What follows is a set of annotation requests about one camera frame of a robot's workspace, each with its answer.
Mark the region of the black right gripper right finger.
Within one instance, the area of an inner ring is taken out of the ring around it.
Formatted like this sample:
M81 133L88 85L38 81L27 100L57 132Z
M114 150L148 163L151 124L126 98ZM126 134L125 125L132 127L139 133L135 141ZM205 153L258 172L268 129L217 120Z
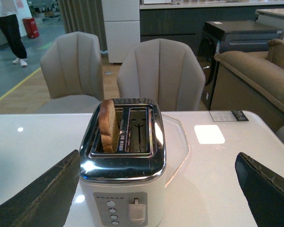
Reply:
M243 152L235 170L256 224L284 227L284 178Z

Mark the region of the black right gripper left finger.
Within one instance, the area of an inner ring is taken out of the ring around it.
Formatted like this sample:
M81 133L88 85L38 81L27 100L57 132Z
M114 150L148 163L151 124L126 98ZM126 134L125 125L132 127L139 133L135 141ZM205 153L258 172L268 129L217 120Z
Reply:
M79 181L80 154L72 151L0 205L0 227L62 227Z

